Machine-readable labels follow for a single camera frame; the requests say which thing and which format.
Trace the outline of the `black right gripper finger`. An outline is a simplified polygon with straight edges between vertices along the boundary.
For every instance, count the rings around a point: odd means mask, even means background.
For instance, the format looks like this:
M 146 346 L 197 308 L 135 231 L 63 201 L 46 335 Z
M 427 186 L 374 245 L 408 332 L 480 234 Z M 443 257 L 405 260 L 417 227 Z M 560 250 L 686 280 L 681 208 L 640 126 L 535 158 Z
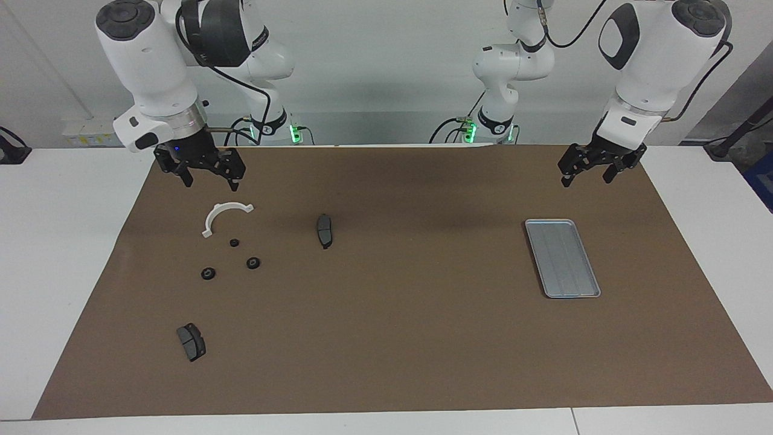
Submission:
M 154 156 L 163 173 L 179 177 L 185 187 L 193 185 L 193 177 L 187 163 L 176 161 L 170 154 L 154 154 Z
M 245 171 L 246 166 L 239 154 L 220 155 L 220 175 L 228 182 L 231 191 L 239 189 Z

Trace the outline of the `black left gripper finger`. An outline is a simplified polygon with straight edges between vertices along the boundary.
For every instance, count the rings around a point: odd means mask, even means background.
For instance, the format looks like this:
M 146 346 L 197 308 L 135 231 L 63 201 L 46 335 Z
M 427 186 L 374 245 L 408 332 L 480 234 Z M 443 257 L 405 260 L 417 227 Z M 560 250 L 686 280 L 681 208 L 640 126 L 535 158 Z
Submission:
M 557 163 L 562 173 L 561 184 L 563 187 L 568 188 L 577 175 L 593 168 L 595 165 L 594 158 L 594 152 L 588 150 L 585 146 L 569 146 Z
M 619 173 L 632 170 L 638 163 L 640 163 L 640 159 L 613 159 L 604 172 L 604 181 L 610 184 Z

